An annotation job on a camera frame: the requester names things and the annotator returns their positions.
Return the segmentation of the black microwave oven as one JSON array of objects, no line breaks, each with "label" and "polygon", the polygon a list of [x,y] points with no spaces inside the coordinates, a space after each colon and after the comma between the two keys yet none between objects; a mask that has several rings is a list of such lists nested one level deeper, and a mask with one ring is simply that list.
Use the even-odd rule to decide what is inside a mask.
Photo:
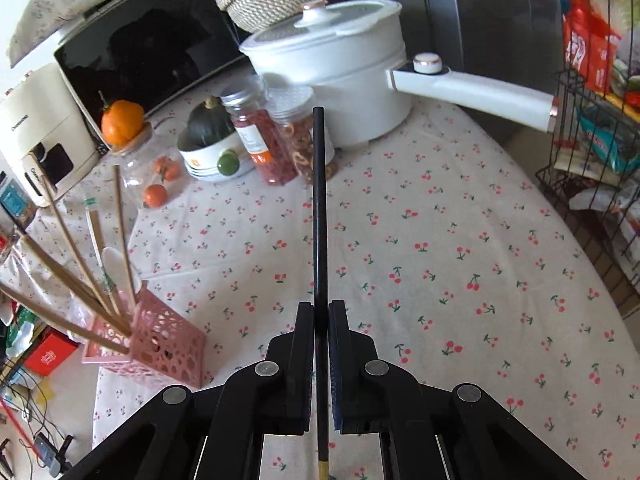
[{"label": "black microwave oven", "polygon": [[96,144],[104,106],[151,116],[239,63],[247,36],[215,0],[107,0],[62,39],[54,58]]}]

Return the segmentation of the red box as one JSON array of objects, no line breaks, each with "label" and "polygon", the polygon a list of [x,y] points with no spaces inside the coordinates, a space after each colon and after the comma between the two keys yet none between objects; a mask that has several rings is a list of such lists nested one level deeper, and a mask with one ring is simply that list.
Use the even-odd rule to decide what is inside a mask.
[{"label": "red box", "polygon": [[35,346],[24,367],[40,376],[49,376],[78,348],[78,343],[57,330],[50,330]]}]

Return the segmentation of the paper disposable chopsticks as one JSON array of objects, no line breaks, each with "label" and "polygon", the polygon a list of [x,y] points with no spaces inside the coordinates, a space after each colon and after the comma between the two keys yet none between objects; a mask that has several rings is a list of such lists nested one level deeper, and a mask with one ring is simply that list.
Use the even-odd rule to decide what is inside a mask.
[{"label": "paper disposable chopsticks", "polygon": [[87,197],[84,199],[84,206],[93,251],[96,255],[96,262],[98,263],[102,273],[102,286],[108,300],[110,300],[110,306],[107,307],[107,310],[109,310],[112,315],[119,315],[117,290],[114,282],[111,280],[111,277],[106,272],[102,257],[102,250],[105,248],[105,244],[101,229],[98,201],[95,197]]}]

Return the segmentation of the jar of dried rings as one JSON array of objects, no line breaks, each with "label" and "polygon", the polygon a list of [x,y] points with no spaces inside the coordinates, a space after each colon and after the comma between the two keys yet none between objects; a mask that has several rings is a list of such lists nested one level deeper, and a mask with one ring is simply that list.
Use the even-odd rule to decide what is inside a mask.
[{"label": "jar of dried rings", "polygon": [[267,112],[306,185],[314,182],[314,90],[308,86],[270,88]]}]

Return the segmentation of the orange on jar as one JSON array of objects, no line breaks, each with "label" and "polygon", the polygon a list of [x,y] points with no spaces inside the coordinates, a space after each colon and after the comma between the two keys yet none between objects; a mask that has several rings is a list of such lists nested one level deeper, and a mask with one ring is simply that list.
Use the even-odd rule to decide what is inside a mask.
[{"label": "orange on jar", "polygon": [[107,101],[102,92],[99,96],[103,102],[100,125],[102,138],[111,148],[122,148],[141,132],[143,107],[126,100]]}]

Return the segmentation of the white electric pot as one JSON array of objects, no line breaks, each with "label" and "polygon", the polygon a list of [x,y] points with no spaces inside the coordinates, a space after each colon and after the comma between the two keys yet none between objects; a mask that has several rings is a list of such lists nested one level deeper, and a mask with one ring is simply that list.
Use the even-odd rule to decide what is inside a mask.
[{"label": "white electric pot", "polygon": [[440,56],[409,58],[402,6],[394,0],[307,2],[292,16],[240,45],[270,87],[309,86],[326,108],[334,146],[376,139],[409,115],[415,96],[517,122],[538,131],[555,126],[560,101],[552,94],[456,72]]}]

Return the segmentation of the pink perforated utensil holder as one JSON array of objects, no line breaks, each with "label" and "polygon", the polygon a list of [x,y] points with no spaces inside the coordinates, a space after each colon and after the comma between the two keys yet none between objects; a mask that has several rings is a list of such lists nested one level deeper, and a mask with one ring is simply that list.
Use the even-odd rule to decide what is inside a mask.
[{"label": "pink perforated utensil holder", "polygon": [[126,347],[129,352],[121,354],[89,342],[81,362],[147,387],[181,384],[191,389],[201,388],[205,334],[145,285],[141,286],[138,299],[132,323],[134,332],[129,339],[99,318],[92,326],[99,336]]}]

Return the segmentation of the glass jar with tomatoes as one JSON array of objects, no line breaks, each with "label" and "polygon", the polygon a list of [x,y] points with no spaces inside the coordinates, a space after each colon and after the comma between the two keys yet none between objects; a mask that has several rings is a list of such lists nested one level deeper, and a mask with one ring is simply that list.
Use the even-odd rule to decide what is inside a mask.
[{"label": "glass jar with tomatoes", "polygon": [[156,132],[149,122],[114,154],[125,193],[139,209],[162,208],[191,183],[176,139]]}]

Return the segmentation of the black chopstick gold band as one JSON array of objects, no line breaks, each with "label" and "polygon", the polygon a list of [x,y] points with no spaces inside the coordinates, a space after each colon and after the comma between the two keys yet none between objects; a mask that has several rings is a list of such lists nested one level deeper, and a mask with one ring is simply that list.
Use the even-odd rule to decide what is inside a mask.
[{"label": "black chopstick gold band", "polygon": [[326,267],[326,141],[324,108],[314,107],[314,362],[316,362],[318,474],[329,475],[328,271]]}]

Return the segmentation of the crosswise bamboo chopstick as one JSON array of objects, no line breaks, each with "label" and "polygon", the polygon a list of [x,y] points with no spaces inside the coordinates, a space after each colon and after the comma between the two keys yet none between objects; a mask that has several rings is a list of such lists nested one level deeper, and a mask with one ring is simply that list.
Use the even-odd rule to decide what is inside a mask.
[{"label": "crosswise bamboo chopstick", "polygon": [[82,258],[82,255],[78,247],[76,246],[73,240],[73,237],[70,235],[70,232],[68,232],[65,222],[60,212],[58,211],[58,206],[56,206],[56,201],[52,193],[52,185],[48,177],[46,176],[46,174],[44,173],[43,169],[38,164],[38,162],[36,162],[36,166],[37,168],[32,170],[32,174],[41,184],[44,195],[47,196],[47,200],[50,203],[50,208],[55,216],[56,222],[58,222],[58,228],[60,229],[68,248],[70,248],[70,252],[74,257],[78,265],[78,268],[81,270],[82,275],[85,277],[86,281],[88,282],[88,286],[92,290],[93,295],[96,296],[96,299],[99,301],[99,304],[101,305],[102,310],[106,314],[111,315],[112,314],[111,309],[107,305],[107,296],[105,296],[101,286],[96,281],[93,274],[91,273],[89,267],[87,266],[87,263],[85,262],[85,259]]}]

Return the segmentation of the white bowl with squash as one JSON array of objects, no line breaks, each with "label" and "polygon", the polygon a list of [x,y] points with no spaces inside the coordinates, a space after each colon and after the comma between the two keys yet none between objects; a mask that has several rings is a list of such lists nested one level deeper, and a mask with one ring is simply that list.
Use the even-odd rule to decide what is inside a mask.
[{"label": "white bowl with squash", "polygon": [[216,143],[205,146],[188,129],[184,129],[178,136],[177,148],[186,171],[196,180],[221,183],[243,177],[255,169],[235,130]]}]

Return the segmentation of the red plastic bag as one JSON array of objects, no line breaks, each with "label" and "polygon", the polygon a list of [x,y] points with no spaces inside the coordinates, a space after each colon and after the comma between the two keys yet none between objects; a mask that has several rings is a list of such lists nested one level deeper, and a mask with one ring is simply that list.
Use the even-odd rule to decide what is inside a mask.
[{"label": "red plastic bag", "polygon": [[584,78],[589,90],[605,94],[610,88],[618,36],[589,0],[566,1],[564,62]]}]

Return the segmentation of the white plastic spoon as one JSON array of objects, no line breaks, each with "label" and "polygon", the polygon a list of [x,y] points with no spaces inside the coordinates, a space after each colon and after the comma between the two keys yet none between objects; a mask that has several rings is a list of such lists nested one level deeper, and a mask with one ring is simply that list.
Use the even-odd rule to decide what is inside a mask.
[{"label": "white plastic spoon", "polygon": [[131,269],[126,269],[126,261],[122,253],[113,248],[105,247],[101,252],[104,271],[111,285],[113,295],[118,301],[120,310],[131,314],[134,305],[129,302],[130,286],[134,291],[134,295],[140,288],[140,281],[137,274]]}]

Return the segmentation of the grey refrigerator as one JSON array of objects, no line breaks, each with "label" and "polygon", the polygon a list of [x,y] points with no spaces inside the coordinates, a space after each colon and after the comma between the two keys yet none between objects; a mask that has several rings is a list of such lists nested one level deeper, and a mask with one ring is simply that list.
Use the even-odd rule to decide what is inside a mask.
[{"label": "grey refrigerator", "polygon": [[456,72],[555,92],[563,51],[561,0],[394,1],[402,6],[409,56],[435,52]]}]

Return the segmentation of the jar of red dried fruit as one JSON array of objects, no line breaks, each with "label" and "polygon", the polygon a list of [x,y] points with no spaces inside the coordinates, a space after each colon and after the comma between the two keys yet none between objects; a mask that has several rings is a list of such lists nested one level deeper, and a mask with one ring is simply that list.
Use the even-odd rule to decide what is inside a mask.
[{"label": "jar of red dried fruit", "polygon": [[262,180],[275,186],[294,180],[297,170],[267,112],[262,78],[248,75],[235,79],[222,90],[220,99]]}]

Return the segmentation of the cream air fryer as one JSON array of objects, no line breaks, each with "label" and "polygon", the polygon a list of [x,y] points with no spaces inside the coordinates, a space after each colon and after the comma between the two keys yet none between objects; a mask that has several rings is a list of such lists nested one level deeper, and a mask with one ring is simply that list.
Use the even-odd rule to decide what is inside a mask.
[{"label": "cream air fryer", "polygon": [[96,144],[56,64],[40,67],[2,96],[1,155],[39,207],[49,201],[37,174],[47,177],[58,200],[96,166]]}]

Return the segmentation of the dark green squash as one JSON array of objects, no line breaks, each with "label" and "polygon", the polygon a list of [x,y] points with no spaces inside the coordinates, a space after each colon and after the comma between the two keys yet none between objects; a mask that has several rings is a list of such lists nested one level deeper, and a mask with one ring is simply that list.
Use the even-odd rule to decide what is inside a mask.
[{"label": "dark green squash", "polygon": [[234,133],[234,125],[219,96],[206,96],[191,110],[188,131],[197,148],[207,148]]}]

